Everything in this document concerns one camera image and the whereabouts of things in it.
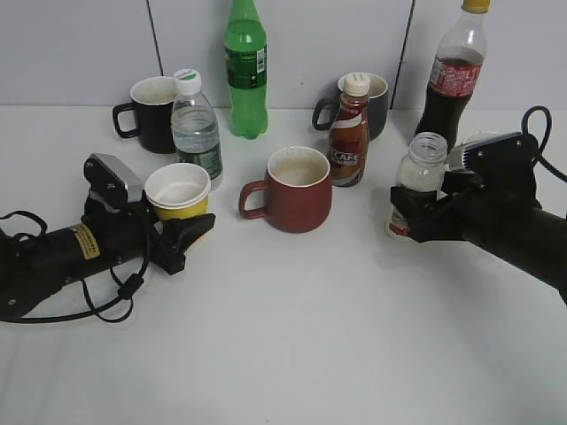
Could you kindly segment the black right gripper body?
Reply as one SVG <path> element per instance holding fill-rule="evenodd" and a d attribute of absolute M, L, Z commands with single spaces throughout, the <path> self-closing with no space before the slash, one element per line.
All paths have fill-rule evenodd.
<path fill-rule="evenodd" d="M 480 162 L 474 173 L 483 185 L 462 192 L 456 207 L 462 239 L 541 239 L 543 210 L 536 199 L 533 162 L 539 152 L 533 136 L 521 136 L 490 158 Z"/>

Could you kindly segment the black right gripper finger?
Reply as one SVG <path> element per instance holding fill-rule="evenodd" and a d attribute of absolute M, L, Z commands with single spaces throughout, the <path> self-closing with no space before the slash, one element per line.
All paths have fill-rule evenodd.
<path fill-rule="evenodd" d="M 417 243 L 461 241 L 456 207 L 464 194 L 438 198 L 437 191 L 420 192 L 402 186 L 390 188 L 390 235 Z"/>
<path fill-rule="evenodd" d="M 482 176 L 474 172 L 446 171 L 441 191 L 447 195 L 462 193 L 483 185 Z"/>

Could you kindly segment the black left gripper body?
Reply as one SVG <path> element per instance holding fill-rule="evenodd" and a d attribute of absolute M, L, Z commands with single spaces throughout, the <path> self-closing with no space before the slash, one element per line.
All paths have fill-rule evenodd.
<path fill-rule="evenodd" d="M 117 213 L 107 212 L 102 205 L 87 200 L 82 224 L 94 236 L 100 254 L 87 260 L 82 270 L 107 270 L 119 261 L 127 262 L 145 254 L 146 230 L 150 231 L 150 262 L 152 263 L 152 239 L 157 235 L 157 221 L 146 221 L 140 211 L 140 202 L 130 204 Z"/>

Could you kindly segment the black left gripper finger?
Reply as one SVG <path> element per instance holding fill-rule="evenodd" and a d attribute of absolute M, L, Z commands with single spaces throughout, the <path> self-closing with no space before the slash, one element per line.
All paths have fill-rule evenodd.
<path fill-rule="evenodd" d="M 146 195 L 146 192 L 142 190 L 142 197 L 141 197 L 141 214 L 144 216 L 146 221 L 159 221 L 159 217 L 156 213 L 156 209 L 154 205 L 150 202 L 149 198 Z"/>
<path fill-rule="evenodd" d="M 185 252 L 214 228 L 216 215 L 207 213 L 188 219 L 162 221 L 162 230 L 152 239 L 152 263 L 168 274 L 185 268 Z"/>

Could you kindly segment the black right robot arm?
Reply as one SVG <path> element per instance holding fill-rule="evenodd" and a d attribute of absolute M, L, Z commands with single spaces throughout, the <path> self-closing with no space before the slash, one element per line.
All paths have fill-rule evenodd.
<path fill-rule="evenodd" d="M 466 241 L 566 295 L 566 219 L 546 212 L 536 198 L 532 162 L 535 137 L 520 132 L 466 143 L 453 150 L 443 196 L 400 185 L 392 204 L 418 243 Z"/>

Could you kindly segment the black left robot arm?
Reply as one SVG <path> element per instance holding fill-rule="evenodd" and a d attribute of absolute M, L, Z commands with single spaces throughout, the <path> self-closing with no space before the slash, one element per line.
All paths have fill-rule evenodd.
<path fill-rule="evenodd" d="M 214 227 L 215 216 L 204 213 L 188 219 L 159 223 L 147 199 L 112 208 L 92 197 L 87 198 L 81 221 L 73 226 L 48 231 L 37 215 L 23 211 L 21 216 L 36 222 L 38 235 L 21 232 L 1 235 L 1 320 L 15 324 L 49 324 L 76 321 L 115 307 L 122 301 L 133 302 L 144 283 L 150 264 L 170 275 L 185 268 L 185 252 Z M 45 299 L 66 285 L 140 258 L 142 265 L 125 281 L 115 277 L 117 295 L 96 306 L 85 299 L 87 311 L 55 317 L 29 317 Z"/>

